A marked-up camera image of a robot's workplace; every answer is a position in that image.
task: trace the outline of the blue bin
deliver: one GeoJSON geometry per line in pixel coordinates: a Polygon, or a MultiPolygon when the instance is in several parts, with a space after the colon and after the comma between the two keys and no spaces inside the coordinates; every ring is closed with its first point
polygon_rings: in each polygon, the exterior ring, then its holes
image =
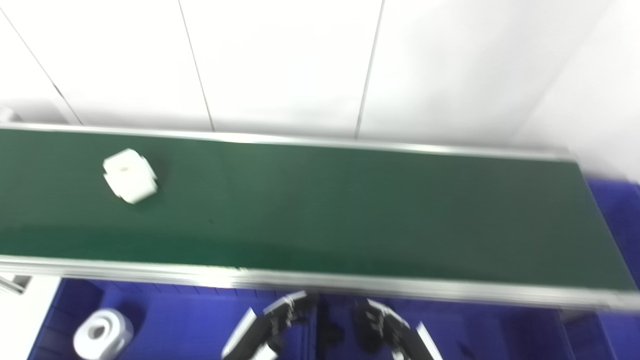
{"type": "MultiPolygon", "coordinates": [[[[275,291],[63,279],[29,360],[78,360],[73,335],[95,310],[112,307],[130,319],[135,335],[118,360],[219,359],[249,307],[257,313],[275,291]]],[[[315,320],[284,334],[284,360],[312,360],[315,320]]]]}
{"type": "MultiPolygon", "coordinates": [[[[325,297],[330,317],[345,330],[344,342],[329,348],[327,359],[389,360],[383,347],[375,356],[356,345],[351,309],[356,297],[325,297]]],[[[375,298],[393,308],[412,327],[422,322],[444,360],[573,360],[559,312],[516,306],[460,304],[375,298]]]]}

